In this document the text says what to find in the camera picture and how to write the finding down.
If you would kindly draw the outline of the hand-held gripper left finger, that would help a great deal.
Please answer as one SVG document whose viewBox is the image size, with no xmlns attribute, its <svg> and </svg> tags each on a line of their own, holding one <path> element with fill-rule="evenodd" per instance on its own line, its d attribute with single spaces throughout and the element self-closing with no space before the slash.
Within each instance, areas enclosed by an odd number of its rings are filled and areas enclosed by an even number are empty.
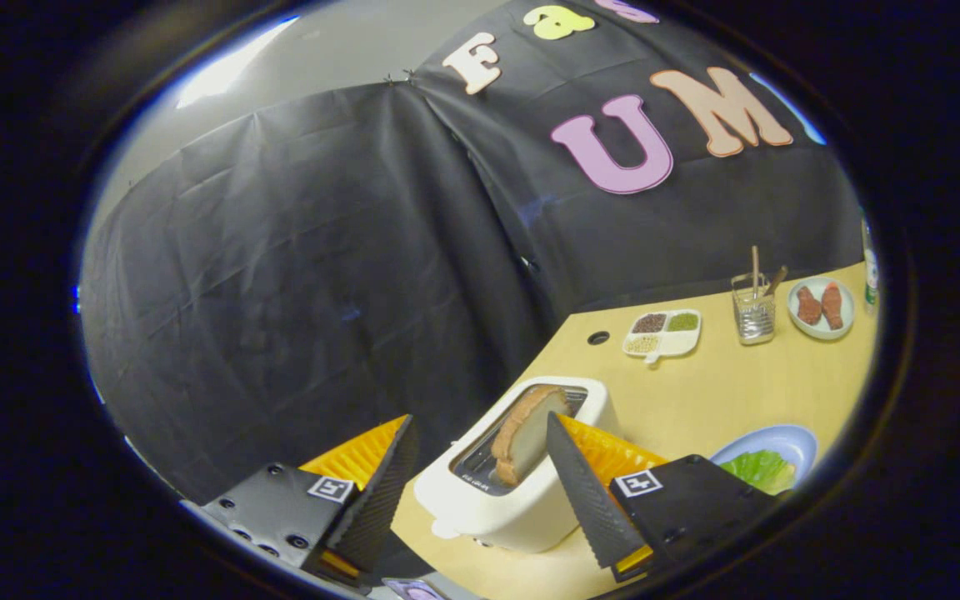
<svg viewBox="0 0 960 600">
<path fill-rule="evenodd" d="M 401 415 L 302 466 L 264 463 L 197 517 L 279 568 L 363 588 L 418 452 L 414 418 Z"/>
</svg>

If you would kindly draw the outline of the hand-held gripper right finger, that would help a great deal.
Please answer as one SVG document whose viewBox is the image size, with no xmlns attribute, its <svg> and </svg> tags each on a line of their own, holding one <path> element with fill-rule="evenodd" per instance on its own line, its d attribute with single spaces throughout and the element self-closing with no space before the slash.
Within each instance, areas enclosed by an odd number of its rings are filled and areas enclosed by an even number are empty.
<svg viewBox="0 0 960 600">
<path fill-rule="evenodd" d="M 663 461 L 555 412 L 547 417 L 546 449 L 599 567 L 618 582 L 681 573 L 778 502 L 697 453 Z"/>
</svg>

